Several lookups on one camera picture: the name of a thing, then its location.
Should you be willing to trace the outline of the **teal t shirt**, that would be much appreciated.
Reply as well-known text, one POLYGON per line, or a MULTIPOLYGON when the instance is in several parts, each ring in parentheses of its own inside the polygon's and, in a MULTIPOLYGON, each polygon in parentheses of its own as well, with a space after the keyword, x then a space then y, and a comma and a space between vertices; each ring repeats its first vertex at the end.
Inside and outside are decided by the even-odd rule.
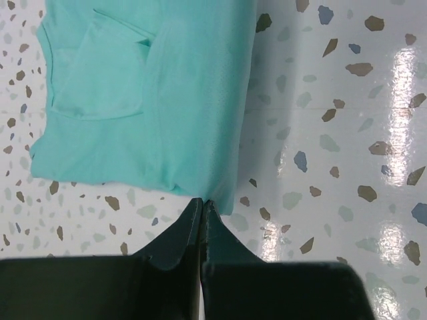
POLYGON ((212 200, 229 215, 255 1, 47 1, 31 174, 212 200))

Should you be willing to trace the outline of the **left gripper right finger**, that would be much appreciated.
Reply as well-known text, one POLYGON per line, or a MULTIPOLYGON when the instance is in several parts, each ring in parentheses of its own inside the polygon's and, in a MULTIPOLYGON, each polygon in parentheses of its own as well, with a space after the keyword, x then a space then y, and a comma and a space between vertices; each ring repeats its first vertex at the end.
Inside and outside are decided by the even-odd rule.
POLYGON ((373 319, 356 272, 339 262, 268 263, 222 223, 208 201, 201 224, 206 319, 373 319))

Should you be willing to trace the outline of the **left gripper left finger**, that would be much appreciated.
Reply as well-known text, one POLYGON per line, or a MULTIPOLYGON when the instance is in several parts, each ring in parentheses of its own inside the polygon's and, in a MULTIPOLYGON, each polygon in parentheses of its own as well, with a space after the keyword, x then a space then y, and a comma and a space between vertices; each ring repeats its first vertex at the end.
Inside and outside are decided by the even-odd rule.
POLYGON ((6 259, 2 319, 197 319, 203 202, 126 256, 6 259))

